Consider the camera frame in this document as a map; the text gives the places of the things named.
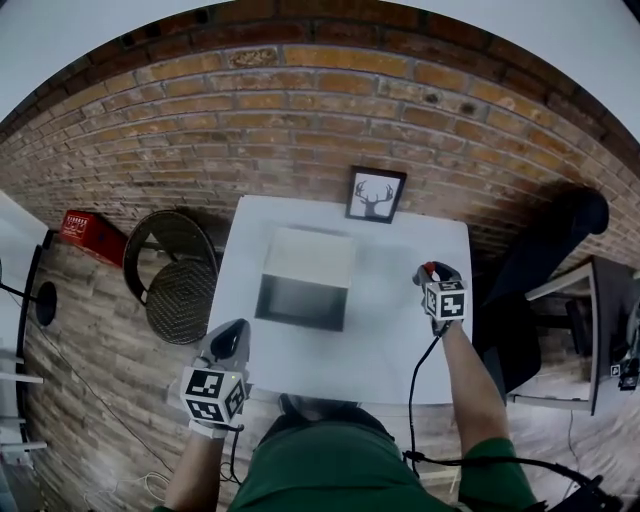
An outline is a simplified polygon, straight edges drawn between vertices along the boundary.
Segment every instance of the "red box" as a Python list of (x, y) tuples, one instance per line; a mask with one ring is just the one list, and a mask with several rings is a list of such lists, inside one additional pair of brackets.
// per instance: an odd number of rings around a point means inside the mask
[(98, 261), (122, 268), (127, 237), (95, 213), (69, 210), (60, 237)]

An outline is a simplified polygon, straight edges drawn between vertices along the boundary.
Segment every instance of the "wooden floor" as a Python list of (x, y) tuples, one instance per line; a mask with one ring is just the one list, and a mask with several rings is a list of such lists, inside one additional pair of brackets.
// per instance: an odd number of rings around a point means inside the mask
[[(150, 276), (163, 263), (150, 252), (143, 268)], [(58, 313), (42, 331), (30, 321), (26, 335), (27, 371), (45, 378), (44, 385), (30, 388), (27, 400), (30, 436), (49, 443), (48, 449), (34, 453), (35, 469), (49, 510), (87, 510), (86, 493), (111, 490), (119, 479), (136, 479), (150, 471), (170, 476), (188, 431), (186, 414), (172, 405), (169, 389), (192, 361), (194, 348), (159, 340), (121, 272), (73, 247), (54, 240), (38, 274), (38, 281), (43, 280), (57, 286)], [(405, 407), (364, 407), (382, 421), (402, 449), (408, 447)], [(431, 457), (458, 455), (451, 407), (416, 409), (418, 448)], [(519, 455), (575, 467), (567, 443), (568, 411), (515, 405), (508, 410)], [(241, 479), (252, 450), (277, 415), (275, 397), (254, 388), (243, 414), (247, 430), (238, 446)], [(602, 473), (610, 492), (638, 492), (640, 393), (621, 410), (597, 418), (576, 412), (574, 417), (572, 444), (581, 471)], [(230, 440), (225, 450), (230, 451)], [(551, 504), (567, 489), (567, 481), (555, 474), (535, 468), (526, 472), (536, 495)], [(455, 471), (423, 466), (421, 476), (430, 492), (455, 501)], [(149, 484), (162, 495), (162, 482), (149, 480)], [(223, 484), (219, 510), (226, 509), (235, 491), (235, 486)], [(100, 511), (149, 510), (159, 504), (142, 482), (123, 482), (115, 494), (85, 497)]]

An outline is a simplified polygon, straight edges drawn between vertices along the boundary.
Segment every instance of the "framed picture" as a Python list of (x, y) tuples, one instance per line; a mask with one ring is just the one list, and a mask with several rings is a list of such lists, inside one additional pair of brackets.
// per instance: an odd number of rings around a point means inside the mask
[(347, 218), (391, 224), (407, 175), (355, 165), (351, 171)]

